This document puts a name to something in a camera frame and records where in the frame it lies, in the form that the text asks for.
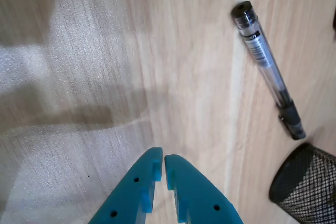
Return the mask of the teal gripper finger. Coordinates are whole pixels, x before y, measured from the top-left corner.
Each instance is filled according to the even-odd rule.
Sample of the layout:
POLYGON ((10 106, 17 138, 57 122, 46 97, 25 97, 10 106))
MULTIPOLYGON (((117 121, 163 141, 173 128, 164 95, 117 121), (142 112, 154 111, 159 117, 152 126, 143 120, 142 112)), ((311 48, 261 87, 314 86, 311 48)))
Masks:
POLYGON ((178 223, 242 223, 233 204, 189 161, 176 154, 164 161, 178 223))
POLYGON ((163 150, 148 149, 120 180, 90 223, 145 223, 153 210, 155 183, 162 178, 163 150))

